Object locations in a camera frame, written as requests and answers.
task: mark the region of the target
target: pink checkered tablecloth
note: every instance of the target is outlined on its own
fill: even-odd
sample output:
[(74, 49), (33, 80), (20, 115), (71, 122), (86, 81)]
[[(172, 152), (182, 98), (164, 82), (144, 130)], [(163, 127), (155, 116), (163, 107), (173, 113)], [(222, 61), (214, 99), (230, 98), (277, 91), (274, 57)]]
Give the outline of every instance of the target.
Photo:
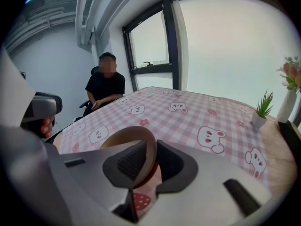
[[(147, 127), (156, 139), (225, 157), (269, 187), (265, 145), (250, 121), (253, 109), (233, 100), (159, 87), (123, 97), (63, 130), (60, 153), (98, 150), (116, 131)], [(134, 190), (138, 217), (156, 200), (160, 168)]]

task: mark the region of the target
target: potted plant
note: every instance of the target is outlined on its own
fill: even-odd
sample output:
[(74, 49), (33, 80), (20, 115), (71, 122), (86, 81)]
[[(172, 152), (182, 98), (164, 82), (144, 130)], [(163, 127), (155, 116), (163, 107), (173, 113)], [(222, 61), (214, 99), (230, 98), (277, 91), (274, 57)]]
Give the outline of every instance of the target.
[(277, 71), (284, 73), (281, 76), (285, 78), (286, 82), (282, 84), (286, 86), (288, 92), (278, 112), (276, 121), (287, 122), (295, 105), (297, 93), (301, 88), (301, 60), (298, 60), (298, 56), (293, 59), (285, 57), (285, 64)]
[(270, 113), (273, 106), (269, 108), (269, 105), (273, 99), (273, 93), (267, 96), (265, 92), (264, 97), (261, 99), (261, 102), (258, 102), (257, 110), (254, 111), (252, 116), (252, 125), (256, 128), (262, 127), (266, 122), (266, 116)]

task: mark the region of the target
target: white vase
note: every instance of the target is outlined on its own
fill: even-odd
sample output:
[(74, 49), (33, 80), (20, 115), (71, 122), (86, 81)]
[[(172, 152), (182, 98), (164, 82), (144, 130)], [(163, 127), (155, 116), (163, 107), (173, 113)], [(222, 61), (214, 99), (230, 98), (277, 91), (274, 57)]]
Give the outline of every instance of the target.
[(283, 122), (283, 123), (287, 122), (288, 118), (292, 113), (293, 107), (295, 106), (296, 99), (297, 99), (296, 91), (289, 90), (278, 112), (276, 121)]
[(260, 128), (267, 122), (267, 119), (260, 117), (256, 111), (254, 111), (251, 122), (254, 127)]

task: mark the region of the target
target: black office chair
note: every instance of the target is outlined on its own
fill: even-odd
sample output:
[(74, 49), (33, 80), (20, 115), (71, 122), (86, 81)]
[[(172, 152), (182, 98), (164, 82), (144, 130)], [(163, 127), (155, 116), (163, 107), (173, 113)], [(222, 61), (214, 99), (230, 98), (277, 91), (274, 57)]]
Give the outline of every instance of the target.
[[(93, 75), (94, 73), (98, 72), (98, 66), (94, 67), (92, 70), (91, 70), (91, 75)], [(80, 109), (83, 108), (84, 106), (85, 107), (88, 107), (88, 104), (90, 103), (89, 100), (87, 100), (86, 102), (82, 103), (79, 107)]]

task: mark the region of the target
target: man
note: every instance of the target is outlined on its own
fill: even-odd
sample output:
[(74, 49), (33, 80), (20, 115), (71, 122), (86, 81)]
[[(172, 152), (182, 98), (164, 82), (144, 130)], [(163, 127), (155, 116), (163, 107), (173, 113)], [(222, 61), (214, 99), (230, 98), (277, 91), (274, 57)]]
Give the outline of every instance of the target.
[(116, 72), (116, 57), (111, 53), (104, 53), (99, 57), (98, 72), (94, 73), (86, 86), (90, 104), (85, 110), (86, 116), (93, 111), (116, 100), (124, 94), (125, 78)]

